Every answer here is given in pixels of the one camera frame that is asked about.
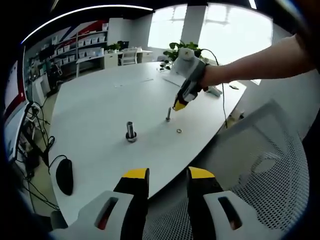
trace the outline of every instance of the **desk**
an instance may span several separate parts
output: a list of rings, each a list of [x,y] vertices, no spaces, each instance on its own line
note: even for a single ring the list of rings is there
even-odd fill
[[[76,61],[76,77],[79,77],[79,73],[80,73],[80,63],[89,61],[89,60],[93,60],[93,59],[101,59],[102,61],[104,60],[105,56],[107,55],[113,55],[113,54],[117,54],[118,56],[121,56],[123,53],[122,51],[118,51],[115,53],[105,53],[104,55],[100,55],[100,56],[87,56],[87,57],[83,57],[80,58]],[[152,61],[152,51],[148,51],[148,50],[139,50],[136,52],[137,56],[137,63],[141,64],[141,63],[147,63],[147,62],[151,62]]]
[[[58,93],[50,127],[55,143],[49,161],[66,155],[72,161],[74,188],[64,195],[51,168],[56,200],[70,225],[79,210],[103,191],[113,190],[130,169],[150,168],[152,197],[199,154],[224,124],[223,98],[200,92],[178,112],[165,118],[180,89],[157,71],[159,62],[113,67],[64,83]],[[236,107],[246,87],[225,85],[225,113]],[[127,142],[126,123],[132,121],[137,141]]]

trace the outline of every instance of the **green plant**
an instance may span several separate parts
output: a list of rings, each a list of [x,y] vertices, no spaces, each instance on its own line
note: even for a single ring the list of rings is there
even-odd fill
[[[119,50],[120,49],[120,44],[119,43],[114,43],[106,47],[107,50]]]
[[[178,58],[179,50],[181,48],[188,48],[194,51],[194,55],[197,58],[201,58],[201,49],[198,47],[198,44],[194,44],[192,41],[188,44],[185,44],[180,40],[180,43],[171,42],[169,44],[170,50],[164,51],[163,54],[167,56],[170,60],[164,60],[160,63],[160,70],[171,69],[171,65]]]

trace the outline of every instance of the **black mouse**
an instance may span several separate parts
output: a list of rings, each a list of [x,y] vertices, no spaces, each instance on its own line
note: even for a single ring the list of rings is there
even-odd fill
[[[55,179],[60,190],[65,195],[70,196],[74,189],[74,175],[71,160],[66,158],[59,162],[55,172]]]

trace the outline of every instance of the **window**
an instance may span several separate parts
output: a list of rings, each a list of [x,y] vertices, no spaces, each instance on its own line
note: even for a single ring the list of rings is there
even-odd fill
[[[155,11],[151,21],[148,47],[167,49],[170,43],[179,43],[186,11],[186,4]]]
[[[205,11],[199,47],[210,49],[220,64],[228,64],[269,47],[272,35],[269,17],[238,6],[211,3]],[[202,56],[214,60],[208,51]]]

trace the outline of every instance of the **storage shelf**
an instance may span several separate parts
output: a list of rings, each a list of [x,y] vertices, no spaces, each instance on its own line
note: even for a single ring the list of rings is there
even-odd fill
[[[73,37],[70,37],[68,39],[62,40],[62,41],[58,42],[57,44],[55,44],[55,46],[60,45],[60,44],[65,43],[65,42],[68,42],[70,40],[76,39],[76,38],[77,38],[76,36],[73,36]]]
[[[58,54],[58,55],[55,55],[55,56],[51,57],[50,60],[52,60],[52,59],[54,59],[54,58],[56,58],[56,57],[59,57],[59,56],[61,56],[61,55],[67,54],[67,53],[69,53],[69,52],[75,51],[75,50],[76,50],[75,48],[69,49],[68,51],[64,51],[63,53],[60,53],[60,54]]]
[[[85,34],[78,35],[78,38],[83,37],[83,36],[88,36],[88,35],[94,35],[94,34],[103,34],[103,33],[107,33],[107,32],[108,32],[108,30],[107,31],[88,32]]]
[[[90,45],[78,46],[78,49],[90,48],[92,45],[106,44],[106,43],[107,43],[107,41],[102,41],[102,42],[97,42],[97,43],[91,43]]]
[[[68,64],[71,64],[71,63],[75,63],[76,61],[77,61],[77,60],[69,61],[69,62],[67,62],[66,64],[62,64],[61,67],[62,67],[62,66],[65,66],[65,65],[68,65]]]

